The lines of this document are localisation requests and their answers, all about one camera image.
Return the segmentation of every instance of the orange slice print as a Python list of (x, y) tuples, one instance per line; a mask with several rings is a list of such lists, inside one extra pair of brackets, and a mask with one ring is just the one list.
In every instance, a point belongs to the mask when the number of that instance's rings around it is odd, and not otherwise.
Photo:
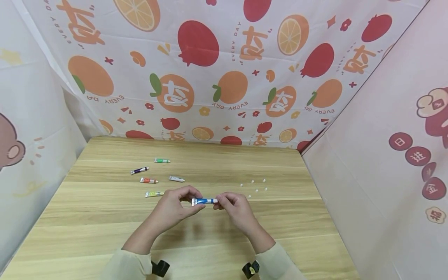
[(291, 15), (280, 24), (277, 34), (277, 44), (280, 52), (286, 56), (292, 56), (298, 52), (308, 39), (310, 26), (301, 15)]
[(69, 72), (82, 93), (88, 91), (98, 96), (110, 96), (113, 82), (104, 68), (85, 56), (73, 56), (69, 60)]
[(135, 28), (151, 32), (160, 22), (157, 0), (114, 0), (118, 11)]
[(193, 128), (191, 133), (193, 134), (194, 138), (201, 141), (207, 141), (213, 138), (213, 131), (207, 127)]
[(297, 131), (294, 128), (283, 130), (280, 133), (279, 140), (282, 143), (288, 143), (297, 136)]

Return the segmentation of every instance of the beige sleeve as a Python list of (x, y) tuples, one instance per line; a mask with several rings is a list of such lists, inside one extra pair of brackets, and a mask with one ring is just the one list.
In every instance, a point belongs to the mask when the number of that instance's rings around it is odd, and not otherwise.
[(152, 273), (151, 254), (137, 255), (117, 250), (104, 268), (100, 280), (146, 280)]
[(255, 255), (255, 260), (260, 265), (260, 280), (306, 280), (278, 242), (266, 252)]

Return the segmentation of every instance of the cartoon bear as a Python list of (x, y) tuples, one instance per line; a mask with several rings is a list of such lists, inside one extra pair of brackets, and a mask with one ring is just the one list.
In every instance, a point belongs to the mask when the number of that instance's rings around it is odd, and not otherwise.
[(0, 113), (0, 171), (5, 166), (15, 165), (25, 155), (25, 145), (17, 141), (13, 124)]
[(448, 149), (448, 87), (431, 90), (417, 101), (417, 115), (425, 118), (428, 135), (441, 136)]

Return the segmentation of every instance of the red flower print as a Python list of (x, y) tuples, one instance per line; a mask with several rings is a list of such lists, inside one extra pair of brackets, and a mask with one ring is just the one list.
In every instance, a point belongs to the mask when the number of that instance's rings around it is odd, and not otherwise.
[(146, 103), (145, 106), (148, 110), (154, 110), (154, 105), (152, 105), (151, 103)]
[(345, 22), (343, 22), (342, 25), (340, 26), (340, 30), (341, 31), (347, 31), (347, 29), (349, 28), (350, 24), (352, 24), (352, 21), (349, 18), (347, 18), (345, 20)]

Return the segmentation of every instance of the hand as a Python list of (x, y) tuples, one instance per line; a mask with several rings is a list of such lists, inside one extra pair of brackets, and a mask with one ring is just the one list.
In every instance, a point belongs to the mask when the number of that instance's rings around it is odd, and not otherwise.
[(219, 203), (213, 205), (213, 209), (226, 210), (232, 223), (247, 236), (256, 254), (266, 252), (275, 245), (275, 240), (255, 218), (246, 196), (227, 192), (216, 199)]
[(192, 198), (202, 198), (202, 194), (190, 185), (165, 191), (148, 217), (151, 226), (157, 229), (158, 234), (162, 234), (183, 219), (191, 217), (205, 208), (205, 204), (196, 204), (188, 208), (181, 205), (181, 201), (191, 202)]
[(204, 204), (182, 207), (181, 201), (191, 202), (192, 198), (202, 198), (202, 194), (190, 185), (165, 191), (154, 210), (132, 233), (122, 250), (140, 255), (149, 254), (152, 244), (160, 234), (205, 208)]

